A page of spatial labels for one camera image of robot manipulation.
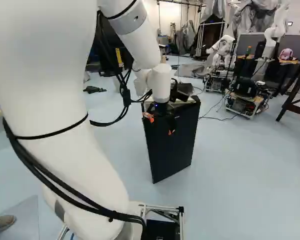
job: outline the orange clip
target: orange clip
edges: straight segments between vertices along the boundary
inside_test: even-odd
[[[176,130],[172,130],[172,132],[169,130],[168,135],[174,134]]]
[[[148,112],[143,112],[142,115],[143,117],[149,119],[150,123],[153,123],[155,121],[154,116]]]

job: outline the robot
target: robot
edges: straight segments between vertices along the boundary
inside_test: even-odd
[[[137,65],[145,69],[142,74],[154,101],[165,104],[169,100],[171,66],[160,63],[160,50],[142,0],[2,0],[0,108],[10,134],[51,174],[114,216],[139,214],[140,209],[144,214],[146,205],[129,200],[88,120],[82,79],[95,36],[97,10],[108,18]],[[83,203],[68,190],[55,187]],[[141,238],[137,223],[83,210],[46,185],[43,194],[81,240]]]
[[[275,11],[274,21],[272,27],[267,28],[264,31],[266,39],[265,49],[263,52],[263,58],[271,58],[273,51],[277,43],[287,32],[287,17],[290,6],[290,0],[283,2],[280,7]]]
[[[211,48],[206,50],[210,54],[205,62],[206,92],[222,93],[229,87],[233,80],[234,72],[231,71],[235,67],[235,38],[224,35]]]

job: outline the black cable tie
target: black cable tie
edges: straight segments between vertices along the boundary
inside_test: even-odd
[[[116,14],[114,16],[105,17],[105,18],[108,19],[108,20],[112,20],[112,19],[116,19],[116,18],[122,16],[123,14],[125,14],[136,3],[136,1],[137,0],[133,0],[124,10],[122,10],[118,14]]]
[[[61,130],[58,131],[54,131],[51,133],[47,133],[47,134],[43,134],[43,135],[37,135],[37,136],[14,136],[15,139],[20,139],[20,140],[37,140],[37,139],[45,139],[45,138],[49,138],[55,135],[59,135],[62,133],[65,133],[77,126],[79,126],[80,124],[82,124],[86,119],[88,118],[88,113],[84,116],[84,118],[82,118],[80,121],[76,122],[75,124],[68,126],[66,128],[63,128]]]
[[[119,213],[115,210],[112,211],[113,216],[109,217],[109,223],[112,223],[114,221],[114,219],[118,219],[119,218]]]
[[[129,107],[131,105],[131,93],[128,88],[122,91],[123,105]]]

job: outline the person's shoe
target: person's shoe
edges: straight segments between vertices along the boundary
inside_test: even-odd
[[[17,218],[12,215],[0,216],[0,232],[11,227],[15,223],[16,220],[17,220]]]

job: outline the laboratory floor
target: laboratory floor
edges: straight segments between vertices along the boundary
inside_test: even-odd
[[[180,64],[191,62],[179,59]],[[167,63],[178,64],[178,57],[169,56]],[[128,86],[136,99],[134,78],[131,74]],[[203,88],[200,79],[180,80]],[[112,78],[93,73],[85,85],[107,89],[85,94],[90,119],[115,119],[122,99]],[[218,93],[198,96],[201,116],[221,99]],[[201,119],[191,167],[157,184],[151,182],[139,104],[120,122],[93,130],[131,200],[185,207],[186,240],[300,240],[300,115],[287,111],[281,122],[275,121],[286,98],[271,99],[269,109],[253,120]],[[216,112],[218,108],[208,116],[233,116],[223,107]],[[0,124],[0,213],[31,196],[38,196],[40,239],[55,239],[62,223],[45,204],[39,181],[16,157]]]

